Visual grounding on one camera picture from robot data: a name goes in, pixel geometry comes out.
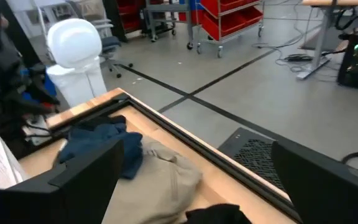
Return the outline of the grey metal cart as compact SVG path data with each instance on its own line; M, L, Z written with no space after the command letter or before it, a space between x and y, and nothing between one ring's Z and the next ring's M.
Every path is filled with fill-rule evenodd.
M193 40L193 23L191 18L191 4L190 0L184 0L183 4L174 3L173 0L168 0L168 3L161 3L161 4L152 4L151 0L145 0L145 11L147 13L147 19L149 20L149 28L150 28L150 41L156 42L158 40L157 34L157 22L160 23L171 23L172 26L167 29L170 30L172 35L175 36L177 34L176 31L176 24L177 23L184 23L187 27L188 32L188 43L186 45L188 50L192 50L194 47L194 40ZM162 18L155 18L155 14L161 14L169 12L171 15L171 19L162 19ZM184 13L185 14L185 21L179 21L175 17L175 13Z

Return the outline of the desk with grey legs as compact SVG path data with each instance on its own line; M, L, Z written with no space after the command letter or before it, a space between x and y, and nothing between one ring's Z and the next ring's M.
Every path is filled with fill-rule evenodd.
M296 78L299 80L306 80L312 74L316 73L323 65L326 65L329 62L329 59L325 56L322 56L322 53L323 45L326 40L327 30L334 20L335 8L344 6L358 6L358 0L303 0L302 3L307 6L321 7L322 11L324 12L312 63L296 76Z

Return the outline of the beige garment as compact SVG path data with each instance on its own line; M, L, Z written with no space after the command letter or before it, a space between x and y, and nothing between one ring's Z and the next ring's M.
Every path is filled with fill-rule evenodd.
M172 224L191 205L202 179L199 168L148 136L142 151L135 177L118 180L102 224Z

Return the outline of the black floor power adapter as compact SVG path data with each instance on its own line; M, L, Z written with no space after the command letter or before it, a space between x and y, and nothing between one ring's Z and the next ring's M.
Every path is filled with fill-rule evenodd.
M287 62L309 62L313 57L307 54L291 54L284 58Z

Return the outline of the navy blue garment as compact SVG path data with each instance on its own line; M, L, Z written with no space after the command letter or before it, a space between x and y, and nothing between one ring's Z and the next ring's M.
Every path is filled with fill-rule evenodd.
M123 115L98 116L71 128L67 144L59 152L55 163L62 164L111 141L122 140L124 142L124 162L121 177L133 179L142 165L142 138L143 135L140 133L127 131L126 118Z

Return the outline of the office chair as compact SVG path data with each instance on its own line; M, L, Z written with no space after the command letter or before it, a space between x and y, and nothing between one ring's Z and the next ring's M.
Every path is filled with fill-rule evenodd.
M104 59L104 65L108 67L110 72L116 72L116 78L121 78L122 73L119 71L118 66L124 65L129 68L134 66L133 63L125 62L114 58L114 53L118 47L121 47L121 41L114 35L109 37L102 37L102 51L100 57Z

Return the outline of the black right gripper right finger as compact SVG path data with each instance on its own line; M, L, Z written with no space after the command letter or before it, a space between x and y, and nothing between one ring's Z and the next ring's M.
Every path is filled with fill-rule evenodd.
M277 142L272 161L303 224L358 224L358 169Z

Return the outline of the dark rack with red bins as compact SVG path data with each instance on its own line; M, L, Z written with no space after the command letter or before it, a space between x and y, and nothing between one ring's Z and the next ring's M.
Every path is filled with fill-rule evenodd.
M112 35L128 42L126 34L140 29L141 0L102 0L106 17L111 21Z

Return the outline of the black garment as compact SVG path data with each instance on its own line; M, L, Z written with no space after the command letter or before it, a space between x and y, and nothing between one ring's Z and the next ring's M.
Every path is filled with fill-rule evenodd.
M186 221L182 224L252 224L240 206L230 203L190 210L185 215Z

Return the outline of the black perforated floor mat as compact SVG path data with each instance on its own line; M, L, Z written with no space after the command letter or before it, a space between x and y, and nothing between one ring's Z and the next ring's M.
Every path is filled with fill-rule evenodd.
M285 191L271 158L273 142L273 139L244 128L238 128L218 147L218 150L280 190Z

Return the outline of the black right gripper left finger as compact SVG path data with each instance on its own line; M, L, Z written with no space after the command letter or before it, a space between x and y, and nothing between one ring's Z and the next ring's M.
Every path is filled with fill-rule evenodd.
M0 189L0 224L101 224L124 160L122 140Z

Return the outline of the cart with red bins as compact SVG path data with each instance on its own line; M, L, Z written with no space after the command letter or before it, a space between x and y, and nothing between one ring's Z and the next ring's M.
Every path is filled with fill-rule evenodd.
M195 0L195 8L203 10L202 16L196 14L197 54L209 43L217 46L216 55L221 58L226 42L254 27L257 37L262 37L265 0Z

